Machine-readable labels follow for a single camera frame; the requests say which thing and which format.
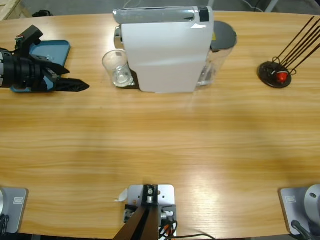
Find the wood grain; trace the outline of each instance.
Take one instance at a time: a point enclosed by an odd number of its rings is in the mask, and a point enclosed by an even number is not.
[[[43,40],[68,40],[67,76],[79,92],[0,89],[0,184],[29,189],[21,232],[113,238],[132,184],[172,184],[178,234],[216,238],[286,234],[278,190],[320,182],[320,52],[285,89],[257,77],[310,18],[217,12],[238,44],[215,82],[194,93],[115,88],[103,66],[112,16],[0,22],[0,47],[31,24]]]

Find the metal mount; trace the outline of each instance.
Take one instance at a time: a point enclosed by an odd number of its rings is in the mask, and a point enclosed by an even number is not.
[[[0,219],[6,216],[5,233],[19,231],[25,211],[28,190],[25,188],[0,187]]]
[[[301,233],[293,226],[298,221],[307,232],[318,236],[320,231],[320,184],[311,187],[284,188],[280,191],[286,226],[293,235]]]
[[[127,203],[125,225],[113,240],[162,240],[165,232],[176,229],[177,209],[172,185],[131,185]],[[170,230],[166,228],[168,223],[172,224]]]

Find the coffee machine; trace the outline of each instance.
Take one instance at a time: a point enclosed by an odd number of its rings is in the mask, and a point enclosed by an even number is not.
[[[211,7],[124,8],[114,10],[113,17],[119,24],[114,45],[124,50],[125,75],[132,76],[125,84],[113,81],[117,87],[154,93],[195,90],[214,34]]]

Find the white sticker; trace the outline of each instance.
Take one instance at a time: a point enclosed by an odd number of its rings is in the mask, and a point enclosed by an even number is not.
[[[289,204],[296,203],[296,197],[295,196],[286,196],[285,201]]]
[[[24,200],[25,198],[24,197],[15,197],[14,200],[13,200],[13,204],[24,204]]]

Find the cable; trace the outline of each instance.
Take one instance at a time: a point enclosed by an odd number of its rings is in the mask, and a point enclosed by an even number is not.
[[[132,1],[132,0],[128,0],[127,2],[125,2],[124,5],[123,5],[123,9],[125,9],[126,6],[127,6],[131,1]],[[139,0],[139,2],[138,2],[137,5],[131,6],[130,8],[137,8],[137,7],[139,7],[139,5],[141,4],[141,2],[142,2],[142,0]]]
[[[259,4],[259,2],[260,2],[261,0],[259,0],[255,6],[252,6],[252,5],[251,5],[249,2],[247,2],[246,0],[241,0],[241,1],[244,2],[244,3],[246,3],[250,8],[254,9],[254,12],[255,12],[256,10],[259,10],[260,12],[264,12],[264,11],[262,11],[260,8],[257,7],[258,4]]]
[[[200,233],[200,234],[195,234],[195,235],[186,235],[186,236],[169,236],[165,240],[169,240],[169,239],[188,239],[188,238],[195,238],[195,237],[200,237],[200,236],[204,236],[204,237],[208,237],[208,238],[210,238],[212,240],[216,240],[213,236],[210,236],[209,234],[206,234],[206,233]]]
[[[260,2],[261,2],[261,0],[258,0],[258,1],[256,2],[255,6],[254,6],[254,12],[256,11],[256,9],[257,9],[257,7],[258,7],[258,5],[259,5]]]

